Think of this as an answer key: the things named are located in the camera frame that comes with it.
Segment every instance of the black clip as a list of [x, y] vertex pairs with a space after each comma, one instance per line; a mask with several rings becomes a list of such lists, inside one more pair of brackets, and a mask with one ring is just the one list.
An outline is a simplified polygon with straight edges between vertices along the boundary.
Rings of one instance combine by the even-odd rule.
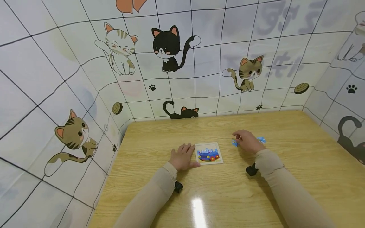
[[175, 189], [174, 189], [174, 192], [180, 193], [180, 192], [181, 192], [181, 190], [183, 189], [183, 187], [184, 187], [184, 186], [183, 186], [180, 182], [176, 181], [176, 182], [175, 182]]
[[258, 169], [255, 168], [256, 166], [256, 163], [253, 163], [252, 166], [249, 166], [246, 168], [246, 172], [252, 177], [252, 176], [255, 176]]

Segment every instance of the beige sleeve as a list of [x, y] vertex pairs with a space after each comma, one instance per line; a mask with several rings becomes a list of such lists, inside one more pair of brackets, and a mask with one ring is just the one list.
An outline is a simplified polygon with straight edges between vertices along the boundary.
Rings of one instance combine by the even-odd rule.
[[316, 200], [286, 170], [276, 153], [270, 150], [258, 152], [256, 168], [268, 182], [289, 227], [335, 227]]
[[114, 228], [150, 227], [157, 212], [175, 189], [177, 170], [167, 162], [133, 198], [119, 216]]

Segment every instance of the sleeve cuff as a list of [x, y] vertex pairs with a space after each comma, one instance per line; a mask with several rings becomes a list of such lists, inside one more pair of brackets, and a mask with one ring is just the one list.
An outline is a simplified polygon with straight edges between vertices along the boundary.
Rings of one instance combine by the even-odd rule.
[[265, 149], [256, 153], [256, 168], [265, 177], [277, 169], [284, 168], [284, 164], [279, 156], [271, 150]]
[[166, 162], [163, 166], [163, 168], [165, 170], [167, 170], [167, 172], [169, 172], [171, 178], [176, 181], [177, 178], [177, 170], [175, 169], [175, 167], [170, 163], [170, 162]]

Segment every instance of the hand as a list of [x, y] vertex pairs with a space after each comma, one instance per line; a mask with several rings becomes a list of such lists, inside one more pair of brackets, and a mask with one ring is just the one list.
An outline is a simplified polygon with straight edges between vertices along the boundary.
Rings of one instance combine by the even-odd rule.
[[177, 152], [175, 149], [172, 149], [169, 162], [176, 168], [178, 172], [181, 170], [199, 167], [199, 162], [190, 162], [190, 158], [194, 149], [195, 145], [191, 145], [190, 143], [187, 145], [185, 145], [185, 143], [181, 145]]
[[266, 147], [249, 131], [239, 130], [232, 133], [236, 136], [236, 142], [245, 151], [256, 154], [257, 152], [266, 149]]

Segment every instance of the cartoon cat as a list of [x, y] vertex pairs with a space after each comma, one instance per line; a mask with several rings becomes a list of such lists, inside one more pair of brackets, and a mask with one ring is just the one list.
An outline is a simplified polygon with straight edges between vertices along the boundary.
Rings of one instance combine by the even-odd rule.
[[164, 111], [166, 112], [167, 115], [170, 116], [170, 118], [172, 120], [174, 119], [185, 119], [185, 118], [197, 118], [199, 117], [199, 114], [198, 114], [198, 111], [199, 111], [199, 108], [195, 108], [195, 109], [187, 109], [186, 107], [182, 107], [181, 108], [181, 114], [176, 114], [176, 113], [173, 113], [173, 114], [170, 114], [167, 109], [166, 109], [166, 105], [167, 104], [175, 104], [175, 102], [173, 101], [165, 101], [164, 104], [163, 104], [163, 108], [164, 108]]
[[96, 40], [95, 45], [106, 51], [109, 56], [110, 67], [118, 73], [118, 75], [134, 74], [136, 71], [132, 61], [128, 56], [134, 53], [137, 36], [128, 35], [126, 32], [114, 29], [108, 23], [104, 23], [105, 42]]
[[77, 117], [72, 109], [70, 110], [69, 120], [65, 126], [56, 127], [54, 132], [57, 138], [69, 149], [76, 150], [81, 147], [85, 157], [78, 158], [65, 152], [55, 154], [46, 164], [45, 175], [47, 177], [53, 175], [65, 161], [71, 160], [83, 163], [96, 152], [97, 142], [89, 137], [88, 125], [83, 119]]
[[345, 150], [347, 150], [354, 158], [356, 158], [360, 163], [365, 165], [365, 142], [362, 142], [359, 145], [357, 145], [357, 147], [354, 147], [351, 139], [347, 138], [342, 133], [342, 126], [348, 120], [352, 120], [357, 128], [360, 128], [362, 126], [361, 122], [355, 117], [345, 116], [338, 123], [338, 132], [340, 133], [340, 137], [338, 138], [337, 142], [343, 148], [345, 148]]
[[343, 44], [336, 57], [337, 60], [356, 62], [365, 55], [365, 11], [356, 14], [355, 21], [357, 26]]
[[169, 31], [161, 31], [157, 28], [152, 28], [152, 34], [155, 38], [153, 40], [155, 54], [157, 57], [164, 59], [162, 64], [163, 72], [175, 72], [182, 68], [185, 64], [188, 50], [200, 44], [201, 41], [198, 36], [191, 36], [188, 38], [185, 42], [181, 64], [178, 65], [174, 57], [180, 50], [180, 35], [177, 27], [174, 25]]
[[233, 78], [236, 89], [239, 89], [241, 91], [252, 91], [254, 90], [253, 79], [257, 78], [261, 74], [261, 62], [263, 58], [263, 56], [260, 56], [253, 60], [248, 60], [247, 58], [242, 59], [241, 64], [239, 65], [238, 72], [240, 78], [243, 79], [241, 87], [238, 86], [237, 75], [233, 69], [225, 69], [222, 74], [225, 77], [231, 76]]

